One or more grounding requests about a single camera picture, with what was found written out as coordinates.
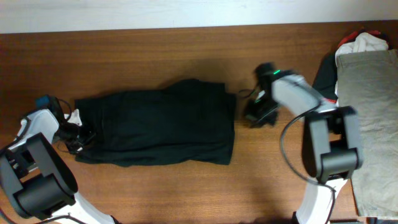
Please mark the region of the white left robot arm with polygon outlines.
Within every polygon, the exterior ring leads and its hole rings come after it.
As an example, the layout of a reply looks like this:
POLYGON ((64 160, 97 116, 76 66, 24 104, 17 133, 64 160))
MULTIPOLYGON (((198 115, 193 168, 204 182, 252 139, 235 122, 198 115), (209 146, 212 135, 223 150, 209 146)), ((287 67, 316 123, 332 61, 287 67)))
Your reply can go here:
POLYGON ((65 114, 62 100, 44 95, 35 110, 21 119, 21 128, 1 149, 1 188, 15 212, 40 223, 117 223, 99 211, 78 190, 72 171, 53 148, 62 141, 68 153, 80 153, 94 138, 78 110, 65 114))

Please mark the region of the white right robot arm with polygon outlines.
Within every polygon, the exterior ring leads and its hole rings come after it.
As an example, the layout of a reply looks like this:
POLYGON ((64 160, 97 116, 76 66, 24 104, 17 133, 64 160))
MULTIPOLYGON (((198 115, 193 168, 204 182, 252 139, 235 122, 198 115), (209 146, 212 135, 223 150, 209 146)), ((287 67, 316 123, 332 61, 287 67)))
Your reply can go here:
POLYGON ((302 203, 291 223, 329 223, 336 198, 364 162, 358 113, 352 106, 329 102, 292 70, 278 70, 273 63, 262 63, 254 71, 256 86, 248 95, 244 117, 251 127, 273 126, 279 108, 295 117, 283 128, 279 148, 290 170, 307 184, 302 203), (301 174, 289 161, 285 150, 288 129, 303 123, 301 174))

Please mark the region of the black trousers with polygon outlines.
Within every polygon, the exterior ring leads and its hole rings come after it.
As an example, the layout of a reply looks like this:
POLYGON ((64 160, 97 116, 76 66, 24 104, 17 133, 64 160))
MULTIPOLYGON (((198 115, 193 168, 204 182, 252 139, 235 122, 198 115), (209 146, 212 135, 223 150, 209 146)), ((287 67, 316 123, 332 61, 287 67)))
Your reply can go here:
POLYGON ((231 162, 236 95, 223 83, 181 80, 161 90, 79 99, 75 106, 95 133, 76 161, 122 167, 231 162))

